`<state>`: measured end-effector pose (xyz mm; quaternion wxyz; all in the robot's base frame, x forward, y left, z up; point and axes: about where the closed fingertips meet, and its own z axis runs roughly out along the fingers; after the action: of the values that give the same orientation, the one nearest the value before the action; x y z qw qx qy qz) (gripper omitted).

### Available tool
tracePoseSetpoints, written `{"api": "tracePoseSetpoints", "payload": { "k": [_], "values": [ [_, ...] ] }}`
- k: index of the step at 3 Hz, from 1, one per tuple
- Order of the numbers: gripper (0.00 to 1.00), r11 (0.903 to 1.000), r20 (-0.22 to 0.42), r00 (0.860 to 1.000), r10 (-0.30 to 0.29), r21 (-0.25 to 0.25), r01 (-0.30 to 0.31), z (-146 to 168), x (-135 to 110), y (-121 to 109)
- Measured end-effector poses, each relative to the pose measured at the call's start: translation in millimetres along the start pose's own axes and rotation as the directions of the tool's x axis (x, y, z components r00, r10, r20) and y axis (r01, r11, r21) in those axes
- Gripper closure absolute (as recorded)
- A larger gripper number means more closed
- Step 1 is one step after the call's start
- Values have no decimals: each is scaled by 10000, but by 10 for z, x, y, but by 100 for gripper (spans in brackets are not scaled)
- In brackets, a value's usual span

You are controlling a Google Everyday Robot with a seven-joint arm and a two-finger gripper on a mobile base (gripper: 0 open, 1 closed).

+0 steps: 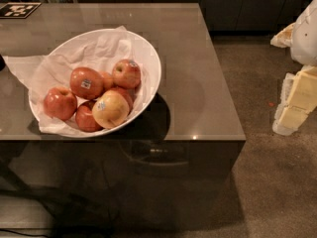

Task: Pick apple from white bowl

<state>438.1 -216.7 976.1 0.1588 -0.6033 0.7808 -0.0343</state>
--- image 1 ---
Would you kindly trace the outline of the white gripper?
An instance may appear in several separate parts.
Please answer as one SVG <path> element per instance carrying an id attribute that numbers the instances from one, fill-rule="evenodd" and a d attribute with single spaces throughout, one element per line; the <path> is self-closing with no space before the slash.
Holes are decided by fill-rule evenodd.
<path id="1" fill-rule="evenodd" d="M 292 59 L 304 65 L 297 74 L 285 76 L 274 114 L 273 132 L 289 136 L 317 107 L 317 0 L 312 0 L 296 21 L 274 35 L 270 43 L 290 48 Z"/>

